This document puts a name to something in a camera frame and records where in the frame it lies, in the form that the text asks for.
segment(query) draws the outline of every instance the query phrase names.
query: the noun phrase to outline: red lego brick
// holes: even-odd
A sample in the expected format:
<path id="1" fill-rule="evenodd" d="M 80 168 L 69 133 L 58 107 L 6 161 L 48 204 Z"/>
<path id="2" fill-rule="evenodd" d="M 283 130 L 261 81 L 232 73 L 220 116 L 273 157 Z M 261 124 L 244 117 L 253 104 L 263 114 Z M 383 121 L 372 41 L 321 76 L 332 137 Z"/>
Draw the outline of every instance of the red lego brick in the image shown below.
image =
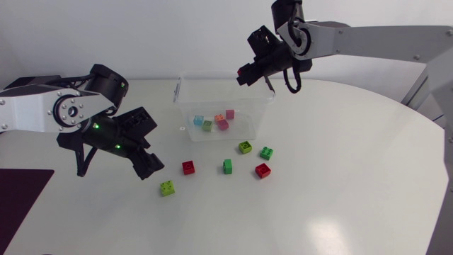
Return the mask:
<path id="1" fill-rule="evenodd" d="M 185 175 L 195 173 L 195 167 L 193 166 L 193 161 L 187 161 L 187 162 L 183 163 L 183 172 Z"/>
<path id="2" fill-rule="evenodd" d="M 231 119 L 234 119 L 234 110 L 226 110 L 226 119 L 227 120 L 231 120 Z"/>
<path id="3" fill-rule="evenodd" d="M 270 168 L 266 164 L 261 164 L 255 168 L 256 174 L 263 179 L 270 174 Z"/>
<path id="4" fill-rule="evenodd" d="M 226 130 L 229 127 L 228 122 L 226 120 L 219 120 L 217 122 L 217 126 L 219 127 L 220 130 Z"/>

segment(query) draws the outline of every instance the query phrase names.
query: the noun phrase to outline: plastic bin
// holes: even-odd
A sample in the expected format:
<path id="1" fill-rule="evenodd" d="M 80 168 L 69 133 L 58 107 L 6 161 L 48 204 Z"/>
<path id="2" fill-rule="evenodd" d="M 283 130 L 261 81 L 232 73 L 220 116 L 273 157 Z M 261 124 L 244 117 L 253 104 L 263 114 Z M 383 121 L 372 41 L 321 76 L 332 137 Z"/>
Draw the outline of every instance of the plastic bin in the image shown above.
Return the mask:
<path id="1" fill-rule="evenodd" d="M 264 78 L 252 86 L 239 86 L 234 72 L 183 72 L 176 85 L 175 102 L 183 114 L 192 141 L 255 139 L 261 119 L 275 92 Z M 234 119 L 226 120 L 229 128 L 220 130 L 215 115 L 226 117 L 226 110 L 234 110 Z M 211 132 L 195 125 L 196 115 L 211 120 Z"/>

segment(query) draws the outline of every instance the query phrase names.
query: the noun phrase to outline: dark green lego brick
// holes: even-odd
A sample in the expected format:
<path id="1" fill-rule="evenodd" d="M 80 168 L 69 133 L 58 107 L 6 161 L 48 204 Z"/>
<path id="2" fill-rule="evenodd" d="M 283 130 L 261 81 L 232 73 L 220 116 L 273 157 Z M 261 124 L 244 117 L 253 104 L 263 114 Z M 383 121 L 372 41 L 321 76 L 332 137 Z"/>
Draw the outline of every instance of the dark green lego brick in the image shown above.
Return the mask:
<path id="1" fill-rule="evenodd" d="M 210 120 L 205 120 L 204 123 L 203 123 L 202 128 L 203 128 L 204 131 L 211 132 L 211 129 L 212 129 L 212 121 L 210 121 Z"/>
<path id="2" fill-rule="evenodd" d="M 175 186 L 172 181 L 166 181 L 161 183 L 162 196 L 168 196 L 175 193 Z"/>
<path id="3" fill-rule="evenodd" d="M 233 164 L 231 159 L 224 160 L 224 173 L 225 174 L 232 174 L 233 173 Z"/>
<path id="4" fill-rule="evenodd" d="M 269 159 L 271 158 L 271 156 L 272 156 L 273 153 L 274 153 L 274 150 L 273 150 L 273 149 L 264 147 L 264 148 L 261 150 L 260 157 L 269 160 Z"/>
<path id="5" fill-rule="evenodd" d="M 249 153 L 252 151 L 252 145 L 248 141 L 241 142 L 239 144 L 239 149 L 241 150 L 242 154 Z"/>

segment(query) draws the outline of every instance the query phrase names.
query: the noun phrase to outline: toy block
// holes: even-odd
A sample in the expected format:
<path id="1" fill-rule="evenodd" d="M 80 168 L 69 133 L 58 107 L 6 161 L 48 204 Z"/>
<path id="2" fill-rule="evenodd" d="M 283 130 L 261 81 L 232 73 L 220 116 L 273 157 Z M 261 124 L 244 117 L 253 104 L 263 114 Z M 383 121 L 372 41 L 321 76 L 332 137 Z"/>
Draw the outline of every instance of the toy block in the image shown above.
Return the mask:
<path id="1" fill-rule="evenodd" d="M 172 181 L 166 181 L 161 183 L 162 196 L 168 196 L 175 193 L 175 186 Z"/>
<path id="2" fill-rule="evenodd" d="M 211 132 L 211 129 L 212 129 L 212 121 L 205 120 L 204 123 L 203 123 L 202 128 L 203 128 L 204 131 Z"/>
<path id="3" fill-rule="evenodd" d="M 271 158 L 271 156 L 272 156 L 273 153 L 274 153 L 274 150 L 273 150 L 273 149 L 264 147 L 264 148 L 261 150 L 260 157 L 269 160 L 269 159 Z"/>
<path id="4" fill-rule="evenodd" d="M 225 174 L 233 173 L 233 164 L 231 163 L 231 159 L 224 160 L 224 173 Z"/>
<path id="5" fill-rule="evenodd" d="M 234 110 L 226 110 L 226 119 L 227 120 L 231 120 L 231 119 L 234 119 Z"/>
<path id="6" fill-rule="evenodd" d="M 220 130 L 226 130 L 229 127 L 228 122 L 226 120 L 218 121 L 217 126 L 219 127 Z"/>
<path id="7" fill-rule="evenodd" d="M 225 117 L 222 114 L 219 114 L 219 115 L 216 115 L 214 117 L 214 119 L 215 119 L 215 122 L 219 122 L 220 120 L 224 120 Z"/>
<path id="8" fill-rule="evenodd" d="M 270 174 L 270 168 L 266 164 L 261 164 L 255 168 L 256 174 L 263 179 Z"/>
<path id="9" fill-rule="evenodd" d="M 183 172 L 185 175 L 195 173 L 195 167 L 193 165 L 193 161 L 187 161 L 187 162 L 183 163 Z"/>
<path id="10" fill-rule="evenodd" d="M 203 125 L 203 119 L 205 117 L 201 116 L 201 115 L 196 115 L 195 118 L 193 118 L 193 124 L 195 125 Z"/>
<path id="11" fill-rule="evenodd" d="M 241 142 L 239 144 L 239 149 L 241 150 L 242 154 L 249 153 L 252 151 L 252 145 L 247 141 Z"/>

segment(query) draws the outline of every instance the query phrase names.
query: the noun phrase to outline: lime green lego brick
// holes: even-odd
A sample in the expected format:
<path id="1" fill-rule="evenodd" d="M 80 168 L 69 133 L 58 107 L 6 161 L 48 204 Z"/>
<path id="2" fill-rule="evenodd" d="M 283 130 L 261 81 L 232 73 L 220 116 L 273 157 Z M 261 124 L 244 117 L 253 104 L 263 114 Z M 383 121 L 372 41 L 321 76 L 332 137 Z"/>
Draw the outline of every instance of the lime green lego brick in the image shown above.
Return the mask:
<path id="1" fill-rule="evenodd" d="M 162 196 L 168 196 L 175 193 L 175 186 L 172 181 L 166 181 L 161 183 Z"/>
<path id="2" fill-rule="evenodd" d="M 274 150 L 273 150 L 273 149 L 264 147 L 264 148 L 261 150 L 260 157 L 269 160 L 269 159 L 271 158 L 271 156 L 272 156 L 273 153 L 274 153 Z"/>
<path id="3" fill-rule="evenodd" d="M 252 145 L 248 141 L 241 142 L 239 144 L 239 149 L 241 150 L 242 154 L 249 153 L 252 151 Z"/>
<path id="4" fill-rule="evenodd" d="M 224 160 L 224 173 L 225 174 L 233 173 L 233 164 L 231 163 L 231 159 Z"/>
<path id="5" fill-rule="evenodd" d="M 204 123 L 203 123 L 203 127 L 202 128 L 203 128 L 204 131 L 210 132 L 211 129 L 212 129 L 212 121 L 205 120 Z"/>

